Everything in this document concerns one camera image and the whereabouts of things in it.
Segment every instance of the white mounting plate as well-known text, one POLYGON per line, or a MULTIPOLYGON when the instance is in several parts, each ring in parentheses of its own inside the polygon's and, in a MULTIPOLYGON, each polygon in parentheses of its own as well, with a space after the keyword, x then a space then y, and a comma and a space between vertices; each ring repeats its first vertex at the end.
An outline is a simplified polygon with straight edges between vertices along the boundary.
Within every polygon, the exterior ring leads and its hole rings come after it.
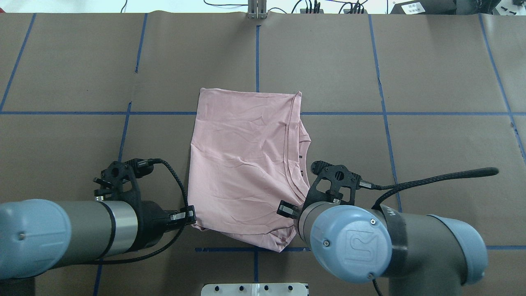
POLYGON ((309 285, 302 283, 207 284, 201 289, 201 296, 309 296, 309 285))

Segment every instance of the white label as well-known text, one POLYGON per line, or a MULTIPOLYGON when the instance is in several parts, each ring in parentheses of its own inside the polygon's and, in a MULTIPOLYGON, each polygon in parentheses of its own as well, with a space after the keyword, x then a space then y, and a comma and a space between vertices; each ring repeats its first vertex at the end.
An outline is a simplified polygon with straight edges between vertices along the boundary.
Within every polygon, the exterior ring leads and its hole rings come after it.
POLYGON ((402 5, 402 9, 403 12, 405 12, 406 14, 417 14, 426 12, 426 10, 422 6, 422 4, 420 4, 420 2, 402 5))

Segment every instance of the silver metal ring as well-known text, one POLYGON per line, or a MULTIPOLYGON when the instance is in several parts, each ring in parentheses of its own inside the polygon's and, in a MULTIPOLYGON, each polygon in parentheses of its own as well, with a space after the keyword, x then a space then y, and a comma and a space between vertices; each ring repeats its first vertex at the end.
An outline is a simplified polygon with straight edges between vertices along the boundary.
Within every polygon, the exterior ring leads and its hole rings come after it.
POLYGON ((311 205, 309 205, 302 213, 301 213, 301 216, 299 218, 299 221, 298 221, 298 234, 299 234, 299 237, 304 241, 306 242, 307 244, 309 244, 308 241, 310 241, 309 238, 306 238, 305 237, 305 220, 307 219, 307 217, 309 216, 310 212, 312 212, 315 208, 321 206, 321 205, 324 205, 324 204, 330 204, 328 202, 324 202, 324 201, 319 201, 319 202, 315 202, 311 205))
POLYGON ((137 214, 131 205, 123 201, 103 201, 112 211, 115 219, 115 237, 105 256, 126 252, 137 236, 137 214))

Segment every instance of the metal bracket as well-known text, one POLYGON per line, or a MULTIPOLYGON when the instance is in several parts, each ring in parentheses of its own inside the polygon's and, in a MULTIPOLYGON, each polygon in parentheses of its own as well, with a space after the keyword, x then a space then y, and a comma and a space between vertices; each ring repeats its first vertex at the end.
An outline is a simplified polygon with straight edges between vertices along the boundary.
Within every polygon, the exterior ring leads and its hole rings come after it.
POLYGON ((306 283, 239 283, 207 284, 201 290, 201 296, 246 295, 246 296, 308 296, 306 283))
POLYGON ((267 0, 248 0, 248 18, 267 18, 267 0))

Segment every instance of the blue end cap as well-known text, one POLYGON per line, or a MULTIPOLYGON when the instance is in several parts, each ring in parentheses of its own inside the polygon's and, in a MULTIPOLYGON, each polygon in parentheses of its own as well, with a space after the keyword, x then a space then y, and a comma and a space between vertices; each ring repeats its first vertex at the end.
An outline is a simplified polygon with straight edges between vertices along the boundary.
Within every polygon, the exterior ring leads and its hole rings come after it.
POLYGON ((48 200, 0 204, 0 280, 28 278, 53 267, 71 240, 69 217, 48 200))
POLYGON ((351 283, 366 283, 381 276, 391 261, 392 243, 385 225, 353 205, 322 212, 312 225, 310 244, 323 268, 351 283))
POLYGON ((484 277, 484 270, 488 267, 488 250, 480 234, 463 221, 436 215, 428 216, 435 217, 444 223, 459 242, 468 266, 468 276, 463 285, 480 281, 484 277))

